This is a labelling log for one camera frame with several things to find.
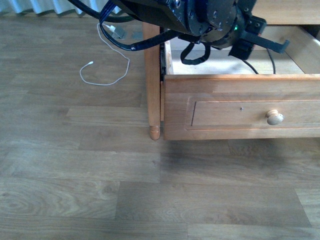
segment wooden knob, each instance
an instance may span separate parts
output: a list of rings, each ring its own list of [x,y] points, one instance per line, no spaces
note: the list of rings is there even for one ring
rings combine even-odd
[[[279,113],[278,110],[268,111],[265,116],[268,118],[266,122],[269,125],[278,125],[285,119],[285,117]]]

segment black strap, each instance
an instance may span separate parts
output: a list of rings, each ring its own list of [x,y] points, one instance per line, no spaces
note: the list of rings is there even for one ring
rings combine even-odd
[[[208,58],[210,57],[210,53],[211,53],[211,46],[208,44],[203,44],[205,47],[205,52],[204,55],[202,57],[199,57],[197,59],[186,59],[186,57],[188,56],[188,54],[192,51],[192,49],[194,48],[195,44],[193,42],[191,42],[185,50],[182,51],[181,55],[180,55],[180,59],[181,62],[185,65],[198,65],[198,64],[202,64],[205,61],[208,60]]]

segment black cable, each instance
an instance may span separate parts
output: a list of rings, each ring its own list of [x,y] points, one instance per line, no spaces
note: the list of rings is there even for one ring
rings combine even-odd
[[[274,57],[271,55],[271,52],[270,52],[270,50],[268,48],[266,48],[266,51],[268,52],[268,55],[269,55],[271,63],[272,63],[273,74],[276,74],[277,71],[276,71],[276,64],[275,64]]]
[[[94,17],[95,19],[100,19],[100,12],[93,10],[92,8],[85,5],[79,0],[68,0],[71,4],[75,5],[78,9],[85,12],[86,14]],[[108,16],[105,21],[110,23],[126,23],[134,20],[131,16]]]
[[[118,48],[126,50],[126,51],[140,51],[152,48],[154,46],[157,46],[159,44],[162,44],[166,41],[169,41],[175,37],[178,37],[179,35],[183,34],[178,31],[174,30],[168,30],[165,31],[157,36],[154,36],[152,38],[135,42],[133,44],[123,44],[121,42],[118,42],[115,40],[104,28],[103,22],[109,17],[109,14],[112,12],[112,10],[115,8],[115,4],[112,1],[108,1],[106,5],[103,7],[100,15],[101,18],[99,19],[100,28],[103,33],[103,35],[114,45],[116,45]]]
[[[242,62],[247,64],[255,72],[255,74],[259,74],[258,71],[254,68],[254,66],[252,66],[249,62],[247,62],[246,60],[242,60]]]

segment white cable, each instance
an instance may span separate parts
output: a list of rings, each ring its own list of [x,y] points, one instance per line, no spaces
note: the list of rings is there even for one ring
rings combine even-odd
[[[107,27],[108,29],[110,29],[110,30],[113,29],[113,28],[112,28],[113,26],[108,26],[108,25],[106,25],[106,24],[103,24],[103,25],[106,26],[106,27]],[[100,39],[101,39],[105,44],[107,44],[107,45],[109,46],[109,48],[111,48],[113,51],[119,53],[122,57],[124,57],[125,59],[127,59],[128,64],[127,64],[127,66],[126,66],[125,74],[124,74],[122,77],[120,77],[120,78],[118,78],[117,80],[115,80],[114,82],[108,83],[108,84],[100,84],[100,83],[94,83],[94,82],[86,81],[86,80],[83,78],[83,76],[82,76],[82,70],[83,70],[86,66],[93,64],[94,61],[88,62],[86,65],[84,65],[84,66],[80,69],[79,73],[80,73],[80,77],[81,77],[82,81],[84,81],[86,84],[91,84],[91,85],[96,85],[96,86],[110,86],[110,85],[113,85],[113,84],[117,83],[119,80],[123,79],[123,78],[127,75],[128,71],[129,71],[129,66],[130,66],[130,59],[129,59],[128,57],[126,57],[125,55],[123,55],[123,54],[122,54],[121,52],[119,52],[118,50],[114,49],[109,43],[107,43],[107,42],[101,37],[101,33],[100,33],[99,26],[100,26],[100,23],[98,23],[98,24],[96,25],[96,29],[97,29],[97,31],[98,31],[98,34],[99,34]]]

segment black robotic device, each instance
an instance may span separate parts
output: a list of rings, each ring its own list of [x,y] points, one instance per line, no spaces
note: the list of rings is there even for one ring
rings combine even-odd
[[[102,33],[121,49],[144,50],[175,37],[190,42],[181,54],[182,62],[189,65],[207,60],[211,47],[220,50],[232,46],[229,55],[247,60],[254,45],[281,54],[289,44],[288,40],[279,44],[260,37],[267,22],[252,15],[257,0],[109,0],[101,12],[93,11],[78,0],[68,1],[99,19]],[[112,20],[110,13],[115,6],[133,19],[170,30],[134,44],[119,43],[102,25],[104,21]],[[194,44],[204,44],[204,56],[194,60],[185,59]]]

